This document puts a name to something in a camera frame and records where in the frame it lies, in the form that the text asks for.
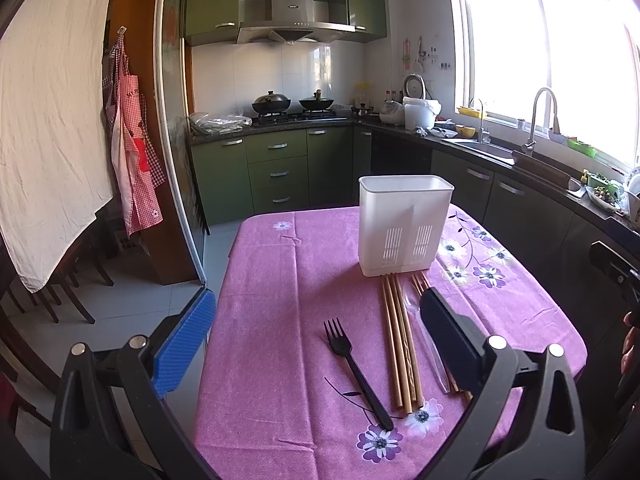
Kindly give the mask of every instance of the tablecloth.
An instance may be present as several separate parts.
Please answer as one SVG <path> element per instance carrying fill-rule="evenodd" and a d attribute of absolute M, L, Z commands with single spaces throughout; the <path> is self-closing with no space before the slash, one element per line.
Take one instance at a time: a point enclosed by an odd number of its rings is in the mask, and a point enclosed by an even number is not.
<path fill-rule="evenodd" d="M 575 328 L 494 237 L 449 207 L 438 255 L 426 271 L 458 313 L 514 348 L 565 348 L 572 372 L 586 362 Z M 240 227 L 218 301 L 196 409 L 194 443 L 223 479 L 413 479 L 465 409 L 443 394 L 410 316 L 424 407 L 394 408 L 381 279 L 358 264 L 358 208 L 268 214 Z M 401 276 L 408 299 L 417 295 Z M 353 356 L 395 428 L 384 433 L 322 322 L 339 317 Z M 514 390 L 494 433 L 515 414 Z"/>

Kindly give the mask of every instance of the faucet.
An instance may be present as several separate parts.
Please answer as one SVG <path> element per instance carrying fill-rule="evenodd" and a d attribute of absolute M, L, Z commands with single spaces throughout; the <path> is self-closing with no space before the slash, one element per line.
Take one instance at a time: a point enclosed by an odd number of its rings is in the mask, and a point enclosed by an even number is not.
<path fill-rule="evenodd" d="M 471 101 L 469 101 L 469 108 L 471 108 L 471 105 L 473 104 L 474 101 L 480 101 L 480 131 L 478 133 L 478 142 L 480 144 L 482 144 L 484 142 L 484 135 L 482 134 L 482 120 L 484 119 L 484 103 L 477 97 L 473 97 L 471 99 Z M 487 141 L 486 143 L 489 143 L 489 132 L 487 132 Z"/>
<path fill-rule="evenodd" d="M 558 123 L 558 101 L 556 100 L 556 94 L 554 91 L 548 86 L 543 86 L 538 93 L 536 94 L 535 99 L 533 99 L 533 117 L 531 118 L 531 129 L 529 132 L 529 142 L 522 145 L 522 151 L 529 156 L 533 156 L 533 149 L 535 148 L 536 141 L 533 140 L 533 135 L 536 133 L 536 111 L 538 108 L 538 98 L 544 93 L 549 92 L 551 95 L 551 99 L 554 102 L 554 133 L 560 133 L 560 124 Z"/>

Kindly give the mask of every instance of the wooden chopsticks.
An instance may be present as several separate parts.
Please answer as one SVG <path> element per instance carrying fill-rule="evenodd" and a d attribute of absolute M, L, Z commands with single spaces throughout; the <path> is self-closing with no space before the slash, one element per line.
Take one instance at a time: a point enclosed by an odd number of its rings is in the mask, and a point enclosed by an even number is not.
<path fill-rule="evenodd" d="M 425 290 L 430 288 L 429 282 L 427 281 L 427 277 L 424 275 L 423 272 L 412 274 L 411 280 L 414 284 L 415 290 L 417 290 L 418 294 L 420 295 L 422 295 Z M 453 375 L 451 375 L 451 372 L 449 372 L 449 370 L 446 367 L 445 367 L 445 370 L 447 372 L 447 378 L 449 379 L 451 391 L 455 393 L 462 392 L 465 396 L 466 402 L 470 403 L 471 400 L 473 399 L 473 395 L 471 394 L 471 392 L 460 390 L 458 384 L 456 383 L 455 378 L 453 377 Z"/>
<path fill-rule="evenodd" d="M 415 358 L 414 339 L 396 274 L 383 276 L 387 330 L 392 349 L 392 383 L 396 405 L 408 415 L 422 407 L 422 386 Z"/>

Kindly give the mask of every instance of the person's hand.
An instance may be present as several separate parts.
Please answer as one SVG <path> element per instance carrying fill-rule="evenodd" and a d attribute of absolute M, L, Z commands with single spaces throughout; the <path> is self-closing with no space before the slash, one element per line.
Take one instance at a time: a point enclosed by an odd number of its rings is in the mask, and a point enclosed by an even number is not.
<path fill-rule="evenodd" d="M 625 316 L 625 325 L 631 326 L 629 321 L 631 312 L 628 312 Z M 635 326 L 631 326 L 631 330 L 625 337 L 625 343 L 622 345 L 622 360 L 620 361 L 620 371 L 622 374 L 626 373 L 626 370 L 631 362 L 631 357 L 634 354 L 634 345 L 636 343 L 636 332 L 638 329 Z"/>

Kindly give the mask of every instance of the red checkered apron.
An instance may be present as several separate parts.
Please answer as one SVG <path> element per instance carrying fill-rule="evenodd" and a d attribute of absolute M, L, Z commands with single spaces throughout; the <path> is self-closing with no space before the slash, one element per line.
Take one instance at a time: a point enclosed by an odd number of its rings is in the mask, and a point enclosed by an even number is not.
<path fill-rule="evenodd" d="M 155 188 L 165 180 L 162 165 L 149 141 L 145 97 L 138 76 L 129 73 L 124 37 L 109 54 L 102 80 L 105 112 L 111 130 L 111 162 L 115 170 L 127 235 L 162 221 Z"/>

